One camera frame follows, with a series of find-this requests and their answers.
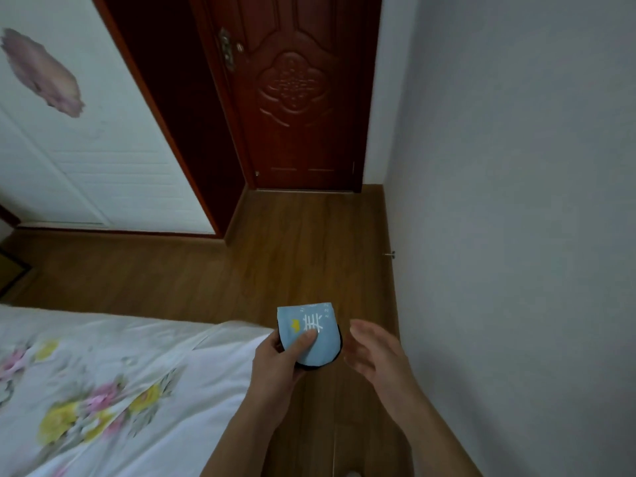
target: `wooden floor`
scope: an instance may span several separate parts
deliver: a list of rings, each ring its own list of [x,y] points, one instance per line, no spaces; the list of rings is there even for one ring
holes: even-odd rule
[[[18,230],[3,247],[37,268],[13,304],[271,328],[276,307],[333,303],[397,331],[384,213],[362,194],[249,192],[229,247],[214,240]],[[299,383],[263,475],[411,474],[406,442],[342,358]]]

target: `white floral bedsheet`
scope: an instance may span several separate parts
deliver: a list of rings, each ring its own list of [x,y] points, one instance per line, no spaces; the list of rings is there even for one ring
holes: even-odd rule
[[[270,331],[0,305],[0,476],[198,476]]]

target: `door knob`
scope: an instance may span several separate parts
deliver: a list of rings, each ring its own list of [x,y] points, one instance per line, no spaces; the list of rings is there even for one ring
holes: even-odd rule
[[[225,28],[219,31],[219,43],[221,44],[221,53],[225,60],[225,66],[231,72],[234,71],[234,53],[232,52],[232,41],[230,33]]]

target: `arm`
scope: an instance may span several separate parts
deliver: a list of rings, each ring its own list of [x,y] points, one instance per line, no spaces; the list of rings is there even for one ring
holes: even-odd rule
[[[384,408],[406,435],[426,475],[481,476],[420,390],[396,337],[374,323],[352,320],[343,351],[346,363],[373,385]]]
[[[252,362],[252,378],[243,403],[230,420],[201,477],[257,477],[267,446],[290,407],[294,386],[304,374],[294,368],[298,357],[317,337],[316,330],[300,335],[285,352],[278,331],[263,340]]]

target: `blue eye mask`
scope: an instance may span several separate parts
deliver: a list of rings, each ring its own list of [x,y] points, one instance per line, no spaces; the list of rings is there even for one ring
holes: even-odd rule
[[[308,329],[317,329],[318,337],[303,353],[296,366],[316,369],[334,361],[342,348],[342,337],[331,303],[281,306],[278,308],[279,333],[283,348],[287,349]]]

